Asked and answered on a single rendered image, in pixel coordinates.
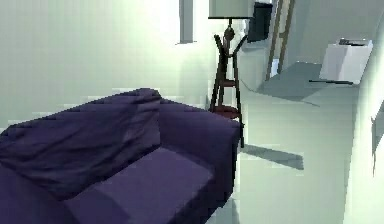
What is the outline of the dark flat object on cabinet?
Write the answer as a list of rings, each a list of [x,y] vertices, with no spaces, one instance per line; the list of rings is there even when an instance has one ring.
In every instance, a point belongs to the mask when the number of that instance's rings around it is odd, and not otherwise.
[[[349,45],[349,46],[365,46],[367,41],[365,39],[345,39],[341,38],[339,40],[339,45]]]

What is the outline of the purple fabric sofa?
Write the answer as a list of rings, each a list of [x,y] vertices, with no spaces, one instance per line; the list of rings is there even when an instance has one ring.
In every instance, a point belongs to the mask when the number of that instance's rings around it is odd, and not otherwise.
[[[240,124],[150,88],[0,133],[0,224],[205,224],[233,192]]]

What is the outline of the black flat television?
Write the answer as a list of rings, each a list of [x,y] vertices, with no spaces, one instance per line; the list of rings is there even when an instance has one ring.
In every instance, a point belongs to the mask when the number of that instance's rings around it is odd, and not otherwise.
[[[268,38],[273,5],[255,2],[253,17],[249,20],[248,42],[263,41]]]

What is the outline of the dark wooden tripod floor lamp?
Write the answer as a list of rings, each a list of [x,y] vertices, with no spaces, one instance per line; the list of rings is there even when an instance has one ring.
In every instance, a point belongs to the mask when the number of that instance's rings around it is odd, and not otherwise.
[[[244,123],[241,108],[241,93],[239,87],[239,71],[237,54],[247,39],[244,35],[233,51],[230,50],[231,41],[235,37],[232,27],[234,20],[249,19],[248,0],[209,0],[209,15],[211,20],[227,20],[228,25],[223,36],[214,35],[218,49],[218,65],[212,90],[209,111],[229,119],[240,122],[240,146],[244,147]],[[226,88],[235,89],[236,106],[223,104]]]

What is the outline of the white box cabinet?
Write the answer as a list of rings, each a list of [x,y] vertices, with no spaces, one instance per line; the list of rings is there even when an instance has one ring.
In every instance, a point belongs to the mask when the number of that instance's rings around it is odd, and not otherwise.
[[[362,46],[329,44],[320,70],[320,79],[359,84],[373,49],[369,40]]]

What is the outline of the wooden leaning ladder shelf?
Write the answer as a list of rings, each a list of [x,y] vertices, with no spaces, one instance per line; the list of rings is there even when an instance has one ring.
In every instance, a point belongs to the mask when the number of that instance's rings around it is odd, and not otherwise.
[[[281,73],[283,70],[295,3],[296,0],[276,0],[273,33],[265,74],[266,81],[272,76],[273,61],[275,59],[278,60],[276,72]]]

